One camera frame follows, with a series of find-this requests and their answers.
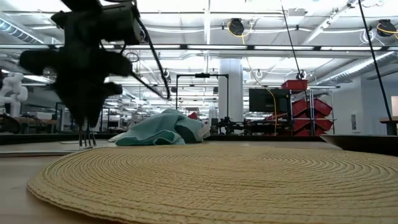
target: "white column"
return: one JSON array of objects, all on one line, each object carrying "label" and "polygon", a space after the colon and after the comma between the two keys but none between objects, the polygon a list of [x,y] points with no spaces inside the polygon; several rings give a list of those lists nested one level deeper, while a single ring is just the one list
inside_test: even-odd
[{"label": "white column", "polygon": [[221,58],[218,73],[229,75],[229,94],[227,79],[218,77],[219,118],[227,116],[227,95],[229,96],[229,117],[231,121],[243,121],[243,70],[240,58]]}]

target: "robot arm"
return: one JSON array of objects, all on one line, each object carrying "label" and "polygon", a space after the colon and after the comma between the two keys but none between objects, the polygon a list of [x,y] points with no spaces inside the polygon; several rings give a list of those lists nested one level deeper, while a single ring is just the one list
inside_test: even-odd
[{"label": "robot arm", "polygon": [[[23,78],[24,75],[22,73],[9,73],[2,81],[2,88],[0,90],[0,106],[10,103],[11,116],[19,116],[19,108],[21,107],[20,102],[27,99],[27,88],[22,86],[21,82]],[[10,91],[12,91],[13,94],[10,97],[6,97],[6,94]]]}]

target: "round placemat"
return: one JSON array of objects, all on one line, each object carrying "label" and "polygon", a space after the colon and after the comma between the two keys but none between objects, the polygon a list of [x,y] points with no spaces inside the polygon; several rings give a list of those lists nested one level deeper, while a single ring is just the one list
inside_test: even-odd
[{"label": "round placemat", "polygon": [[398,222],[398,158],[340,150],[101,148],[55,161],[28,189],[124,223]]}]

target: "red storage bin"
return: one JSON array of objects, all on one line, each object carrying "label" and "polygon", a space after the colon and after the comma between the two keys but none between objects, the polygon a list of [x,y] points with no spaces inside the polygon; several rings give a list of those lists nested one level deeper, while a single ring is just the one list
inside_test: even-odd
[{"label": "red storage bin", "polygon": [[[308,118],[307,115],[301,114],[300,116],[298,116],[297,118]],[[293,131],[298,131],[299,129],[302,129],[304,126],[310,124],[310,120],[309,119],[294,119],[293,120]]]},{"label": "red storage bin", "polygon": [[[316,112],[321,113],[323,116],[329,116],[329,114],[331,113],[331,110],[332,110],[331,106],[329,106],[327,103],[323,102],[322,100],[314,99],[313,105],[314,105],[313,109]],[[310,106],[310,103],[307,102],[307,104],[306,104],[304,99],[294,102],[292,105],[293,116],[299,115],[300,113],[305,111],[307,108],[309,108],[309,106]]]},{"label": "red storage bin", "polygon": [[313,101],[314,109],[317,110],[319,113],[323,114],[324,116],[329,116],[331,113],[331,106],[327,103],[323,102],[322,100],[315,99]]},{"label": "red storage bin", "polygon": [[[315,136],[320,136],[322,134],[325,134],[325,132],[322,129],[316,129],[315,130]],[[294,134],[294,136],[311,136],[311,130],[303,129],[297,133]]]},{"label": "red storage bin", "polygon": [[325,119],[323,119],[323,118],[325,118],[325,117],[323,117],[323,116],[320,115],[320,114],[315,115],[315,124],[316,124],[317,126],[319,126],[320,128],[322,128],[323,130],[329,131],[330,128],[333,126],[333,122],[330,121],[330,120],[325,120]]},{"label": "red storage bin", "polygon": [[306,90],[308,80],[287,80],[280,87],[285,90]]},{"label": "red storage bin", "polygon": [[304,99],[294,102],[292,105],[293,116],[296,117],[297,115],[305,111],[308,108],[307,105],[308,102],[306,104]]}]

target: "yellow cable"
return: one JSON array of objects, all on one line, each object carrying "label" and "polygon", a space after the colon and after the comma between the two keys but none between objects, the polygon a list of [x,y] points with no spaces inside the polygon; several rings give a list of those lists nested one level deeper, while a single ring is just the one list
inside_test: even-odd
[{"label": "yellow cable", "polygon": [[274,135],[276,136],[276,127],[278,125],[278,115],[276,112],[276,99],[275,99],[274,94],[272,94],[272,92],[269,89],[266,88],[266,90],[269,92],[269,94],[271,94],[272,98],[274,99],[274,111],[275,111],[275,133],[274,133]]},{"label": "yellow cable", "polygon": [[231,30],[229,29],[229,25],[231,25],[231,22],[228,22],[227,25],[226,25],[227,28],[228,28],[229,33],[230,33],[231,35],[233,35],[234,37],[242,37],[242,43],[243,43],[243,45],[244,45],[244,37],[247,36],[247,35],[249,35],[249,34],[251,33],[251,30],[252,30],[252,28],[253,28],[253,24],[250,24],[250,30],[249,30],[249,32],[247,32],[247,34],[244,34],[244,35],[235,35],[235,34],[233,34],[233,33],[231,32]]},{"label": "yellow cable", "polygon": [[[246,57],[246,60],[248,61],[248,65],[249,65],[249,68],[250,68],[250,74],[253,75],[252,70],[251,70],[251,66],[250,66],[250,63],[249,63],[249,59],[248,59],[247,57]],[[256,74],[254,74],[253,77],[254,77],[254,79],[256,80],[257,84],[260,85],[260,86],[262,86],[262,85],[260,84],[259,80],[257,80]],[[275,130],[274,130],[274,135],[276,136],[276,127],[277,127],[277,125],[278,125],[278,115],[277,115],[277,112],[276,112],[276,99],[275,99],[274,94],[273,94],[271,91],[269,91],[267,88],[265,88],[265,89],[271,94],[272,98],[274,99],[274,113],[275,113]]]},{"label": "yellow cable", "polygon": [[378,25],[377,25],[377,29],[378,29],[379,31],[383,31],[383,32],[385,32],[385,33],[387,33],[387,34],[398,34],[398,31],[387,31],[387,30],[384,30],[384,29],[380,28],[380,25],[381,25],[381,24],[378,24]]}]

